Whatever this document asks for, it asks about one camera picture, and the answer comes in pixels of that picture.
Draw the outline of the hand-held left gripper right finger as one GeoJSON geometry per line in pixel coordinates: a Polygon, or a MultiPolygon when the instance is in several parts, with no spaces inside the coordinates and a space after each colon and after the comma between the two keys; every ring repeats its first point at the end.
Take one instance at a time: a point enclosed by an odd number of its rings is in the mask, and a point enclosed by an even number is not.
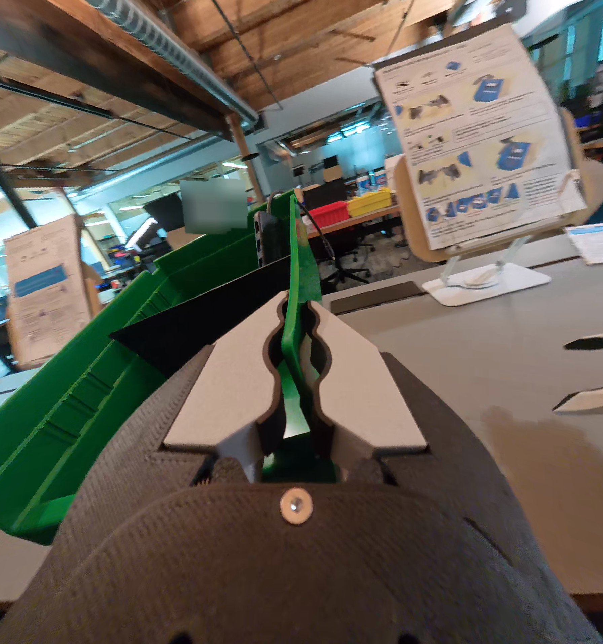
{"type": "Polygon", "coordinates": [[[377,347],[315,301],[308,334],[318,454],[351,473],[364,459],[424,453],[428,442],[377,347]]]}

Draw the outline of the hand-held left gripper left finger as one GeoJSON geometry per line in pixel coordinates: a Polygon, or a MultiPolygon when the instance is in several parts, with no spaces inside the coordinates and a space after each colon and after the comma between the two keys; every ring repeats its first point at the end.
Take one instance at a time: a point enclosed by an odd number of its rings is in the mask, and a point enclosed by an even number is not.
{"type": "Polygon", "coordinates": [[[281,362],[284,290],[219,338],[163,446],[169,451],[232,457],[249,482],[280,445],[287,417],[281,362]]]}

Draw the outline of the green plastic bin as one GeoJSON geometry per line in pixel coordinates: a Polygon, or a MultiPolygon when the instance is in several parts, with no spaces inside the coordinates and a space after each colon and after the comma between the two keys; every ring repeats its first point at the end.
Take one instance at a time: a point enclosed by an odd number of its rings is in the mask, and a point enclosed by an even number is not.
{"type": "MultiPolygon", "coordinates": [[[[286,249],[294,191],[283,193],[286,249]]],[[[109,338],[258,269],[252,212],[247,227],[206,235],[142,272],[68,344],[0,405],[0,530],[47,546],[112,436],[169,377],[109,338]]]]}

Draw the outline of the black bin divider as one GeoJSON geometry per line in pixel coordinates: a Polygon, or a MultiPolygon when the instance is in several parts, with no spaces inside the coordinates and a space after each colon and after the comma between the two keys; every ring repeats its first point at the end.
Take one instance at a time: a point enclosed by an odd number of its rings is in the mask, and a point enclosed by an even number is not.
{"type": "Polygon", "coordinates": [[[290,256],[249,272],[109,334],[109,338],[156,368],[174,375],[202,348],[289,289],[290,256]]]}

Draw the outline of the laminated paper sheet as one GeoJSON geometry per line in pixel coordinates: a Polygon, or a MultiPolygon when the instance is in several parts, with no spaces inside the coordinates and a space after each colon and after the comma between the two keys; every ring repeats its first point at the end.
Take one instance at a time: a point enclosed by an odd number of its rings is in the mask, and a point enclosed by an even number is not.
{"type": "Polygon", "coordinates": [[[603,223],[565,227],[563,231],[586,265],[603,265],[603,223]]]}

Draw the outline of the black office chair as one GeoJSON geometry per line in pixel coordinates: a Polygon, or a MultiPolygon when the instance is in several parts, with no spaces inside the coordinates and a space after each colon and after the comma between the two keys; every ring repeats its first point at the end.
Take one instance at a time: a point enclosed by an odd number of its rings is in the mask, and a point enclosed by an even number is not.
{"type": "Polygon", "coordinates": [[[369,284],[370,269],[366,267],[347,268],[346,259],[357,259],[361,237],[355,228],[341,229],[326,235],[336,255],[332,262],[334,271],[327,277],[321,278],[321,292],[323,295],[337,291],[338,284],[345,284],[352,280],[358,284],[369,284]]]}

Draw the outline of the grey USB hub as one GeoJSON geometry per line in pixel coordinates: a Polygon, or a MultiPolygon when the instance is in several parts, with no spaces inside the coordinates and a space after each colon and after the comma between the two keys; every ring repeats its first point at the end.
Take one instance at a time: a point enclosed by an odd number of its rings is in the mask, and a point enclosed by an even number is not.
{"type": "Polygon", "coordinates": [[[252,212],[255,231],[257,265],[261,269],[285,257],[287,224],[281,214],[282,191],[271,193],[264,205],[252,212]]]}

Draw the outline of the red plastic bin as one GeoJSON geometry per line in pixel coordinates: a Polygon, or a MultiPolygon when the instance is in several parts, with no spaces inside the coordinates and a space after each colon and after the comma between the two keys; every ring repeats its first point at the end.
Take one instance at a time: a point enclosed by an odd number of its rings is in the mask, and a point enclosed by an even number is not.
{"type": "Polygon", "coordinates": [[[316,228],[324,229],[342,221],[349,220],[350,214],[347,202],[339,200],[309,210],[309,217],[316,228]]]}

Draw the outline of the yellow shelf bin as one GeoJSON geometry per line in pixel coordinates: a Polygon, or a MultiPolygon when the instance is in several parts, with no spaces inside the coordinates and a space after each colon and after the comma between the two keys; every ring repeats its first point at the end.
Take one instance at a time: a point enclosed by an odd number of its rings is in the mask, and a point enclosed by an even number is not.
{"type": "Polygon", "coordinates": [[[394,205],[393,192],[388,188],[365,192],[346,202],[349,217],[356,218],[394,205]]]}

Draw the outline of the printed instruction sheet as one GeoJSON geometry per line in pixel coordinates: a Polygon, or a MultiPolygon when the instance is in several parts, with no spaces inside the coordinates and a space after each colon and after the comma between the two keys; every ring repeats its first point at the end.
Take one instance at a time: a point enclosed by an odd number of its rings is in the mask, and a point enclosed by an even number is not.
{"type": "Polygon", "coordinates": [[[374,69],[430,250],[586,207],[563,117],[508,19],[374,69]]]}

